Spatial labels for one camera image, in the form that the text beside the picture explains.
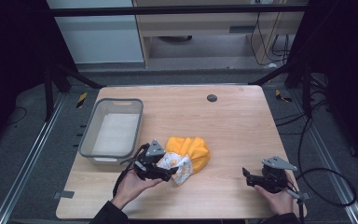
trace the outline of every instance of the black sleeve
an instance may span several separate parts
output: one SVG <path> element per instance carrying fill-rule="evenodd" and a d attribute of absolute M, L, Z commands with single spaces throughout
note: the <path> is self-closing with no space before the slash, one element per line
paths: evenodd
<path fill-rule="evenodd" d="M 294 213 L 288 213 L 283 215 L 276 215 L 270 217 L 266 221 L 262 222 L 263 224 L 299 224 L 296 215 Z"/>
<path fill-rule="evenodd" d="M 127 224 L 129 218 L 111 202 L 107 202 L 89 224 Z"/>

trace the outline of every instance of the cabinet door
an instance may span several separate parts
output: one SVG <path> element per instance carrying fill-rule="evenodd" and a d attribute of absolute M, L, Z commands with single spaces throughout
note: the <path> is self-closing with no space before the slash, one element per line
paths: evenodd
<path fill-rule="evenodd" d="M 132 7 L 131 0 L 48 0 L 50 8 Z M 144 62 L 134 16 L 56 18 L 76 64 Z"/>

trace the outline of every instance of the orange cloth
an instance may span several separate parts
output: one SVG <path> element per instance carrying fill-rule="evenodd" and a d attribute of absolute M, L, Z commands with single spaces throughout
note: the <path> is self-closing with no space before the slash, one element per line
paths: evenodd
<path fill-rule="evenodd" d="M 182 157 L 187 155 L 193 163 L 193 173 L 200 171 L 211 158 L 209 148 L 200 137 L 170 137 L 165 147 L 166 152 L 174 152 Z"/>

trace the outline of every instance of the wooden tabletop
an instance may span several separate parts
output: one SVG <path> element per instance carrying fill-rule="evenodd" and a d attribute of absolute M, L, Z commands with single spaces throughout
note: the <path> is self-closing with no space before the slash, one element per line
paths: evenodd
<path fill-rule="evenodd" d="M 207 96 L 217 96 L 209 102 Z M 287 161 L 264 92 L 258 86 L 108 87 L 102 98 L 138 98 L 144 103 L 139 145 L 170 136 L 198 136 L 211 159 L 178 187 L 172 180 L 147 189 L 123 211 L 133 219 L 261 218 L 273 214 L 267 201 L 246 185 L 241 168 L 261 175 L 263 159 Z M 93 218 L 112 198 L 119 173 L 126 167 L 95 165 L 77 154 L 61 198 L 59 218 Z"/>

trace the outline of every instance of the plastic bin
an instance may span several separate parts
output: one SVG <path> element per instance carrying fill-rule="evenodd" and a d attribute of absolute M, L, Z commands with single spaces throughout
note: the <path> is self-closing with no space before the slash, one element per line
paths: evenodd
<path fill-rule="evenodd" d="M 103 98 L 92 109 L 79 153 L 94 163 L 117 163 L 137 147 L 144 105 L 139 99 Z"/>

